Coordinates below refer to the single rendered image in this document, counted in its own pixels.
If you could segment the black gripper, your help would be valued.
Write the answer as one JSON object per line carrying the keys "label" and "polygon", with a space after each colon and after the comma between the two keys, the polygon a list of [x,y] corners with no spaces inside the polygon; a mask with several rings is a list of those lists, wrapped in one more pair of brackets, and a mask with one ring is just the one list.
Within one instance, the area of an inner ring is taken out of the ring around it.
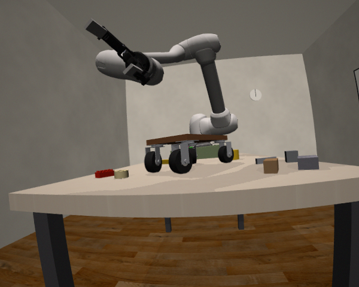
{"label": "black gripper", "polygon": [[[118,56],[125,62],[126,69],[123,71],[125,75],[141,80],[143,86],[150,80],[150,73],[148,73],[150,61],[147,56],[138,51],[130,51],[104,26],[99,25],[93,19],[90,19],[84,28],[97,36],[98,40],[103,39],[117,52]],[[123,56],[121,55],[122,53]]]}

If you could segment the grey metal bar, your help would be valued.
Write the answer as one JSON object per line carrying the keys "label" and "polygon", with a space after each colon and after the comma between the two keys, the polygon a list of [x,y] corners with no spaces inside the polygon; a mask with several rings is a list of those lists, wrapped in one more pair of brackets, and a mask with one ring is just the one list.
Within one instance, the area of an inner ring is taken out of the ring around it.
{"label": "grey metal bar", "polygon": [[266,158],[276,158],[276,157],[256,158],[256,159],[255,159],[255,163],[256,163],[256,164],[263,164],[263,161],[264,161]]}

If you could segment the wheeled wooden dolly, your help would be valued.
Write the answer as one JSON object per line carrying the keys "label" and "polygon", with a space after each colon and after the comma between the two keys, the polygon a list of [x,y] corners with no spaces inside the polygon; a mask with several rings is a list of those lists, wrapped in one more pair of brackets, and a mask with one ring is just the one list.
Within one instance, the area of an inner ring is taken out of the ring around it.
{"label": "wheeled wooden dolly", "polygon": [[[146,141],[147,146],[151,147],[145,148],[144,164],[146,170],[151,173],[159,172],[162,168],[160,147],[164,147],[163,145],[171,145],[172,152],[169,156],[169,167],[173,172],[178,174],[190,171],[192,164],[195,164],[197,161],[196,145],[202,142],[214,141],[214,144],[219,143],[218,158],[222,163],[230,163],[234,158],[231,142],[225,142],[227,141],[227,135],[184,134]],[[224,146],[224,143],[226,143],[226,146]],[[150,148],[154,147],[155,151],[150,151]]]}

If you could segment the brown cube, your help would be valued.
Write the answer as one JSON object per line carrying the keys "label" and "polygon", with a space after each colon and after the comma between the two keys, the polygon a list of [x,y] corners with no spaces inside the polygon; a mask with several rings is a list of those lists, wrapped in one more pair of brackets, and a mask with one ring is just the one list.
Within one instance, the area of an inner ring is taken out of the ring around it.
{"label": "brown cube", "polygon": [[264,174],[278,173],[278,158],[266,158],[263,161]]}

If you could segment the red toy brick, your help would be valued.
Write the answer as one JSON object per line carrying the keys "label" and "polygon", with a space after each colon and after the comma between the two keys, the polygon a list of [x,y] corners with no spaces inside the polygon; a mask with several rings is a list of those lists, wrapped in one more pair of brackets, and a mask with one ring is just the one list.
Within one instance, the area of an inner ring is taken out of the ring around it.
{"label": "red toy brick", "polygon": [[114,176],[114,171],[115,170],[112,170],[112,169],[96,171],[95,178],[104,178],[104,177]]}

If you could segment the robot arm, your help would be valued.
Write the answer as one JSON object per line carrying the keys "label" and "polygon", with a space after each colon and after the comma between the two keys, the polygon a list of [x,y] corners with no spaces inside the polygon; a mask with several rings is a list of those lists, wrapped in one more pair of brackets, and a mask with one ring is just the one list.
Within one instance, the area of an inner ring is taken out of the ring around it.
{"label": "robot arm", "polygon": [[[150,68],[148,73],[151,74],[146,85],[154,86],[163,80],[164,71],[161,64],[196,59],[203,73],[212,112],[210,114],[211,119],[206,118],[203,114],[193,115],[190,120],[190,134],[227,135],[238,128],[238,119],[224,106],[215,65],[216,53],[221,48],[218,35],[206,34],[187,39],[173,46],[169,52],[145,53],[145,56],[149,56]],[[96,67],[101,73],[109,77],[141,83],[140,80],[123,73],[126,69],[125,63],[115,50],[101,51],[96,56]]]}

